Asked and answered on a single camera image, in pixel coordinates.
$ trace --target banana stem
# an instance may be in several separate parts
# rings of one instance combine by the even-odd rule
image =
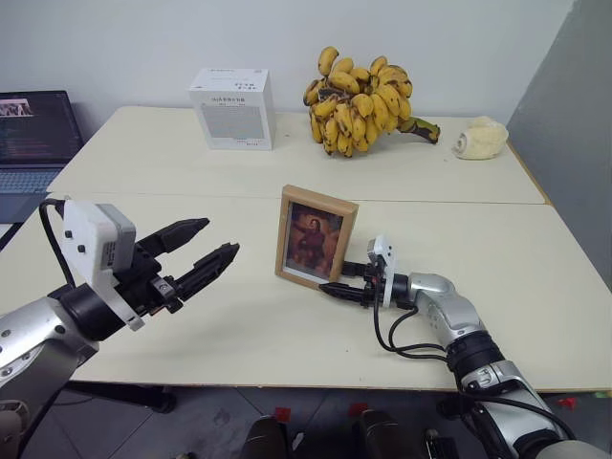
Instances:
[[[415,134],[433,144],[436,144],[440,139],[440,126],[415,117],[410,117],[400,124],[398,131]]]

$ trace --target painting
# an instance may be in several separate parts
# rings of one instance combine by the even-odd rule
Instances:
[[[313,288],[338,280],[357,209],[348,201],[285,186],[276,273]]]

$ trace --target laptop keyboard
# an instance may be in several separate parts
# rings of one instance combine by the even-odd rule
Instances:
[[[44,193],[58,170],[0,171],[0,194]]]

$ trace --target white wall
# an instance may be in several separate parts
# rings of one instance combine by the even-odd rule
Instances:
[[[387,55],[415,112],[508,121],[572,0],[0,0],[0,91],[66,89],[89,137],[126,104],[188,106],[201,67],[265,67],[303,109],[321,48]]]

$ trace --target bunch of bananas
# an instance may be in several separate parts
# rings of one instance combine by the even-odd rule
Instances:
[[[338,151],[350,158],[354,149],[366,152],[382,132],[395,129],[438,142],[439,126],[411,116],[412,83],[406,70],[390,65],[384,55],[369,69],[355,67],[350,57],[334,64],[338,55],[333,46],[321,51],[323,78],[314,79],[303,98],[310,107],[313,138],[328,155]]]

